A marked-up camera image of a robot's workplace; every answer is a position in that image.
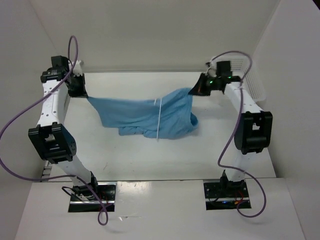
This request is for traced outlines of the light blue shorts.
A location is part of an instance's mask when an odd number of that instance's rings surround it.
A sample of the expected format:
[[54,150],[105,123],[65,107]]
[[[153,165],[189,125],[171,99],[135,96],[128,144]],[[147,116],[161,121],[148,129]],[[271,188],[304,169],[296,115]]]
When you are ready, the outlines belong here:
[[179,88],[155,99],[128,100],[88,97],[105,128],[116,128],[120,136],[142,135],[150,139],[175,140],[198,128],[192,113],[190,88]]

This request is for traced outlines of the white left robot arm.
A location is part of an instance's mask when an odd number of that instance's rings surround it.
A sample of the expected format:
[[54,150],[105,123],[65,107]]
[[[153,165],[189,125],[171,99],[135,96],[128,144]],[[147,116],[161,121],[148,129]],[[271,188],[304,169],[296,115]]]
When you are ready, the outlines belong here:
[[77,157],[77,144],[64,126],[71,98],[87,98],[82,62],[65,56],[51,57],[52,66],[40,77],[46,99],[39,121],[28,137],[42,160],[58,166],[69,175],[76,198],[95,200],[100,194],[94,174]]

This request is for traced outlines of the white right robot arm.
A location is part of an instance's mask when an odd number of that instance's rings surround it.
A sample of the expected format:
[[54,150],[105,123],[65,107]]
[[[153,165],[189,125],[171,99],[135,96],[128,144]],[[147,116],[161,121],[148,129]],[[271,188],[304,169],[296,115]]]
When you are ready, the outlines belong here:
[[257,154],[270,145],[273,115],[264,111],[252,99],[243,87],[242,77],[233,75],[231,62],[218,61],[214,64],[215,74],[208,71],[201,73],[189,95],[206,97],[212,91],[220,91],[231,101],[238,111],[236,129],[230,140],[234,141],[237,157],[233,165],[224,167],[224,181],[219,184],[219,191],[225,197],[230,197],[237,191],[237,185],[245,179],[249,164]]

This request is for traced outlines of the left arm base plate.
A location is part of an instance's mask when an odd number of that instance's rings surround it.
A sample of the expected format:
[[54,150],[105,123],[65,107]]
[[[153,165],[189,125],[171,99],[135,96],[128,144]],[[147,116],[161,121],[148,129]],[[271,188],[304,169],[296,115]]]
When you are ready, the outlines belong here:
[[[100,212],[102,206],[99,201],[93,196],[88,199],[83,194],[77,194],[74,187],[63,186],[61,188],[69,197],[69,213],[89,213]],[[98,182],[97,195],[102,201],[108,212],[115,211],[115,198],[117,183],[116,182]]]

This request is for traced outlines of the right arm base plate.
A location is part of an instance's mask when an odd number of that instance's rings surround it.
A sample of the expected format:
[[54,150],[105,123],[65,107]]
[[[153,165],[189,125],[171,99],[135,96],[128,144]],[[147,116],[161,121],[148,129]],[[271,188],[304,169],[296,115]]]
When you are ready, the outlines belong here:
[[247,184],[243,181],[240,186],[222,189],[217,180],[203,182],[205,207],[207,211],[251,209]]

